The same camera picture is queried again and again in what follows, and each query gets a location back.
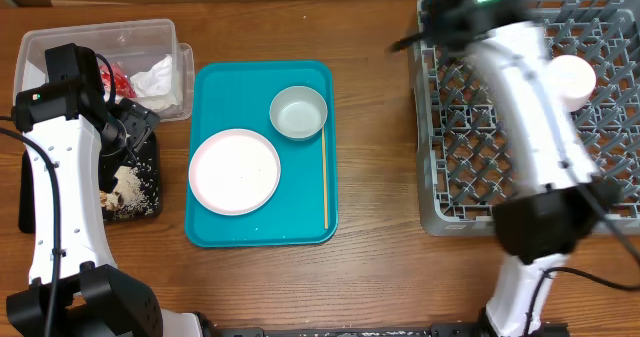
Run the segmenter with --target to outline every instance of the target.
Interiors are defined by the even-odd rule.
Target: red food
[[[120,68],[117,63],[114,63],[111,65],[111,69],[113,70],[116,82],[116,95],[124,98],[136,98],[136,91],[131,86],[131,82],[129,82],[129,78],[127,78],[127,75],[122,71],[122,68]],[[107,92],[107,96],[109,96],[109,91],[111,90],[111,76],[109,75],[109,69],[107,69],[107,66],[100,66],[100,76],[102,77],[104,90]]]

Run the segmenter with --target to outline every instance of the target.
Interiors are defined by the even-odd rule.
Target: blue plastic tray
[[[324,228],[322,134],[294,142],[271,125],[269,107],[278,92],[307,86],[327,101],[325,124],[329,228]],[[278,151],[282,174],[271,199],[260,209],[227,217],[204,208],[187,183],[185,231],[200,247],[314,244],[327,241],[338,227],[336,127],[331,72],[317,61],[215,63],[196,77],[191,148],[230,128],[262,134]]]

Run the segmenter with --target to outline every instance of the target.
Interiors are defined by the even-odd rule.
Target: dish rack
[[[430,0],[418,1],[418,28]],[[549,52],[593,65],[597,87],[572,119],[604,176],[623,186],[609,215],[640,234],[640,0],[526,0]],[[415,43],[409,57],[418,118],[421,223],[433,235],[493,234],[493,206],[512,194],[514,171],[489,91],[446,50]],[[607,232],[598,225],[596,232]]]

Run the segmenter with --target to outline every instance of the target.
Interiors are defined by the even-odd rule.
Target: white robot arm
[[[392,49],[426,39],[471,65],[505,122],[517,176],[516,194],[494,207],[496,236],[507,254],[477,335],[544,335],[540,312],[552,283],[547,271],[567,262],[598,218],[578,189],[585,186],[608,209],[619,187],[597,179],[545,73],[544,30],[528,21],[522,0],[431,0],[426,26]]]
[[[560,99],[554,95],[557,92],[545,81],[549,59],[542,27],[519,22],[493,29],[487,37],[470,44],[465,59],[490,88],[492,102],[504,119],[518,171],[514,181],[517,198],[545,193],[549,186],[574,187],[576,181],[562,164],[567,159],[578,182],[590,183],[591,176],[597,174],[596,166],[577,137]],[[559,131],[554,130],[549,118],[555,120]],[[560,154],[556,141],[562,144],[566,156]],[[545,270],[564,265],[568,258],[556,253],[524,264],[517,256],[505,257],[496,291],[486,307],[487,318],[498,336],[524,335],[538,281]],[[528,333],[540,328],[540,312],[551,283],[551,279],[544,282],[536,299]]]
[[[112,104],[115,88],[105,104],[96,57],[106,61],[74,44],[46,50],[50,82],[16,96],[12,120],[33,143],[36,243],[29,289],[7,297],[8,319],[34,337],[210,334],[204,316],[161,309],[151,288],[119,271],[111,255],[100,190],[114,188],[115,172],[135,159],[160,118],[130,100]],[[59,221],[51,208],[56,178]],[[60,240],[52,234],[58,227]],[[70,308],[76,294],[86,303]]]

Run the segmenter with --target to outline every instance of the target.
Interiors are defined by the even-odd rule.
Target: chopstick
[[[324,192],[324,229],[329,229],[329,203],[327,192],[327,141],[322,127],[322,182]]]

